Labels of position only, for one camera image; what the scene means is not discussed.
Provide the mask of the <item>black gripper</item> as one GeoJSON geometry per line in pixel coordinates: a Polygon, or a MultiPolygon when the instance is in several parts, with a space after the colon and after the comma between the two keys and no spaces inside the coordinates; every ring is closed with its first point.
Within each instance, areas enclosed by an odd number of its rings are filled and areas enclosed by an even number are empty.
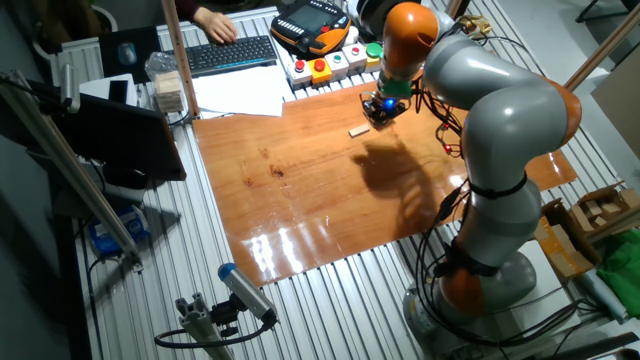
{"type": "Polygon", "coordinates": [[[408,99],[384,97],[376,92],[362,92],[360,102],[371,126],[379,130],[393,125],[394,119],[409,108],[408,99]]]}

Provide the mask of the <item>person's bare hand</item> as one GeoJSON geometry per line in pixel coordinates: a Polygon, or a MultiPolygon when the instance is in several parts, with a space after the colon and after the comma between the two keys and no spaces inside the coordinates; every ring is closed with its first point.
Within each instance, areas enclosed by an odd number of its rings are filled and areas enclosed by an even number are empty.
{"type": "Polygon", "coordinates": [[[193,22],[216,43],[234,43],[237,40],[234,23],[222,13],[199,7],[194,14],[193,22]]]}

